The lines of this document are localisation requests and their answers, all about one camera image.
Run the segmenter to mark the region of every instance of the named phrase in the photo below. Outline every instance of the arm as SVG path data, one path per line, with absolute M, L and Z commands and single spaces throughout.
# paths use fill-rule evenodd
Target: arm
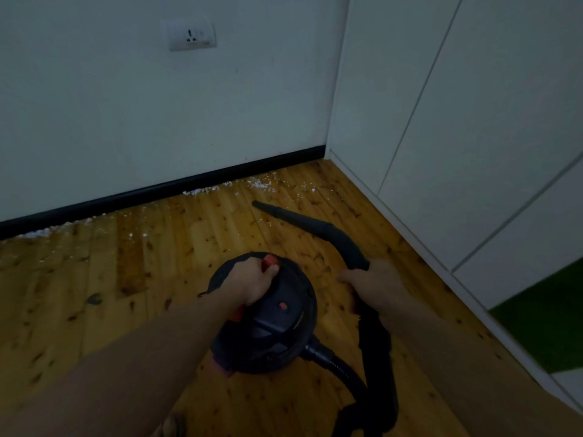
M 10 419 L 6 436 L 144 437 L 164 420 L 210 342 L 240 305 L 258 300 L 279 271 L 252 257 L 217 291 L 92 354 Z
M 339 275 L 410 349 L 472 436 L 579 436 L 583 417 L 407 292 L 392 264 Z

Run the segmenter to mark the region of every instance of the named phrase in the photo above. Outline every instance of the wall socket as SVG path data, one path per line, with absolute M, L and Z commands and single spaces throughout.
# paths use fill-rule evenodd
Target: wall socket
M 215 47 L 217 45 L 215 28 L 208 19 L 203 17 L 162 20 L 160 28 L 171 52 Z

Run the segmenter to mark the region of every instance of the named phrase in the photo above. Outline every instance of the cabinet panel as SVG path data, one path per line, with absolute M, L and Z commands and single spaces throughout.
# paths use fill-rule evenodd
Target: cabinet panel
M 385 177 L 457 3 L 351 3 L 328 144 L 374 193 Z
M 463 0 L 379 197 L 452 269 L 583 149 L 580 0 Z
M 583 256 L 583 161 L 454 275 L 487 309 Z

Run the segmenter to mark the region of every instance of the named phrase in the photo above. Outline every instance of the forearm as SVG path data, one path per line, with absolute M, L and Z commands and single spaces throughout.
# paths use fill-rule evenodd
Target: forearm
M 582 435 L 580 415 L 422 304 L 382 318 L 472 436 Z
M 228 316 L 243 303 L 219 289 L 92 354 L 22 408 L 8 436 L 148 436 L 176 402 Z

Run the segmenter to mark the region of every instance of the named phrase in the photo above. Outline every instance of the vacuum cleaner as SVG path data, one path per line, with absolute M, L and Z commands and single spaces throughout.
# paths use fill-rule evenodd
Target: vacuum cleaner
M 369 263 L 354 241 L 333 224 L 258 201 L 252 205 L 330 242 L 349 269 L 368 270 Z M 339 411 L 333 437 L 348 437 L 357 429 L 362 429 L 365 437 L 377 437 L 392 429 L 399 404 L 390 360 L 390 335 L 378 313 L 356 296 L 365 384 L 314 335 L 318 312 L 316 294 L 294 261 L 268 252 L 235 257 L 216 270 L 208 293 L 221 286 L 235 263 L 252 256 L 262 259 L 264 269 L 278 263 L 279 272 L 259 301 L 238 310 L 219 331 L 211 345 L 216 363 L 228 373 L 264 374 L 287 366 L 297 357 L 314 361 L 338 377 L 354 397 L 354 403 Z

